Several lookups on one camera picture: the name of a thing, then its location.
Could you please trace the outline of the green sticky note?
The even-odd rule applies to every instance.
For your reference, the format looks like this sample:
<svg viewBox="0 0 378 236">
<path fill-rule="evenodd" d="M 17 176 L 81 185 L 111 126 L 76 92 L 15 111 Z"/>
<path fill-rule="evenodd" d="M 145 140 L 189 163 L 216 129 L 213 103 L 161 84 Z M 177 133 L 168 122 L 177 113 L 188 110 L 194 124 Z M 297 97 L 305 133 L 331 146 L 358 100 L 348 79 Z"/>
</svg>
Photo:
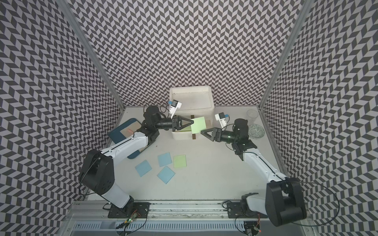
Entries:
<svg viewBox="0 0 378 236">
<path fill-rule="evenodd" d="M 173 160 L 174 168 L 184 168 L 187 167 L 186 155 L 174 156 Z"/>
<path fill-rule="evenodd" d="M 186 128 L 184 128 L 184 129 L 180 130 L 180 132 L 191 132 L 191 131 L 192 131 L 191 126 L 186 127 Z"/>
<path fill-rule="evenodd" d="M 192 119 L 193 124 L 191 125 L 192 134 L 199 134 L 201 131 L 206 129 L 205 117 L 199 117 Z"/>
</svg>

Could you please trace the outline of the white drawer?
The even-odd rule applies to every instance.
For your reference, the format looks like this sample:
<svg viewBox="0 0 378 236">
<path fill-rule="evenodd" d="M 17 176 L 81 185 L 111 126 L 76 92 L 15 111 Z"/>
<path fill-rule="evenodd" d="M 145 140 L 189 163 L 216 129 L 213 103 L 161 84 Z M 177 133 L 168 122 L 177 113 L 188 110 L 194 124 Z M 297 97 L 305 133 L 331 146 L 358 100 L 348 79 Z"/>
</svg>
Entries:
<svg viewBox="0 0 378 236">
<path fill-rule="evenodd" d="M 206 120 L 206 129 L 213 128 L 213 120 Z M 171 132 L 174 140 L 192 140 L 192 132 Z M 201 133 L 195 135 L 196 140 L 206 139 Z"/>
</svg>

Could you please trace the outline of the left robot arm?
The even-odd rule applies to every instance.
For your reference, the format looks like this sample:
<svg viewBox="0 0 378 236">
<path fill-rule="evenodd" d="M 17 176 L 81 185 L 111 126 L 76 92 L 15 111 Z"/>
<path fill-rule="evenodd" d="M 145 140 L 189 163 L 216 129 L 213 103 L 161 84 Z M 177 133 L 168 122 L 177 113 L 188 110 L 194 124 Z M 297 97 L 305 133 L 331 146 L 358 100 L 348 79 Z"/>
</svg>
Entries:
<svg viewBox="0 0 378 236">
<path fill-rule="evenodd" d="M 79 185 L 86 186 L 118 208 L 124 208 L 133 198 L 115 183 L 116 166 L 141 148 L 153 144 L 161 129 L 176 131 L 194 124 L 193 120 L 182 116 L 168 118 L 157 106 L 148 107 L 143 116 L 141 127 L 130 137 L 109 148 L 89 151 L 80 170 Z"/>
</svg>

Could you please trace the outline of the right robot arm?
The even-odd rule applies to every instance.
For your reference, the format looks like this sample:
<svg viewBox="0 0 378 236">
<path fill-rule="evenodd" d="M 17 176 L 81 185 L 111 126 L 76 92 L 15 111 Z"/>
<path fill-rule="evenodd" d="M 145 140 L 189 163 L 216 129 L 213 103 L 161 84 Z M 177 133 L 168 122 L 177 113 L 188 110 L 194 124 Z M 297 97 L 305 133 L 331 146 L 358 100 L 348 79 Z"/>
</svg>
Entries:
<svg viewBox="0 0 378 236">
<path fill-rule="evenodd" d="M 231 131 L 210 128 L 201 131 L 212 142 L 230 143 L 234 153 L 265 183 L 265 195 L 245 194 L 242 203 L 252 212 L 266 215 L 278 227 L 307 218 L 302 187 L 296 178 L 289 178 L 274 168 L 249 139 L 248 121 L 236 119 Z"/>
</svg>

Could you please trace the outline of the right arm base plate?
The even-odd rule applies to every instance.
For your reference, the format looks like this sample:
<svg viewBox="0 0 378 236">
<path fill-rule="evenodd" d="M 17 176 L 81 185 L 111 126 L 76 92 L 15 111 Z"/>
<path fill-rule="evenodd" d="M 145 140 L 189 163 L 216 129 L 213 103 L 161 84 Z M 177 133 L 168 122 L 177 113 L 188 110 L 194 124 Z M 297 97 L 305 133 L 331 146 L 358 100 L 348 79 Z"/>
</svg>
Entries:
<svg viewBox="0 0 378 236">
<path fill-rule="evenodd" d="M 224 207 L 230 219 L 236 219 L 237 217 L 253 217 L 253 214 L 249 212 L 249 208 L 240 202 L 226 202 Z"/>
</svg>

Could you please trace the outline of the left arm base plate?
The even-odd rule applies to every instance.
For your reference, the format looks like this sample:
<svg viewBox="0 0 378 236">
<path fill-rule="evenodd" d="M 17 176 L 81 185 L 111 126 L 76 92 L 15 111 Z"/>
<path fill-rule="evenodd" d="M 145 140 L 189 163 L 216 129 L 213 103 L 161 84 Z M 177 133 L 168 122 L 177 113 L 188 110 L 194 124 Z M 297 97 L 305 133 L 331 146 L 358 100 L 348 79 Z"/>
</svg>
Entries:
<svg viewBox="0 0 378 236">
<path fill-rule="evenodd" d="M 110 210 L 108 212 L 108 218 L 126 219 L 130 218 L 133 213 L 137 214 L 137 219 L 146 218 L 147 213 L 150 209 L 150 202 L 134 202 L 127 203 L 123 208 L 119 208 L 114 204 L 110 205 Z"/>
</svg>

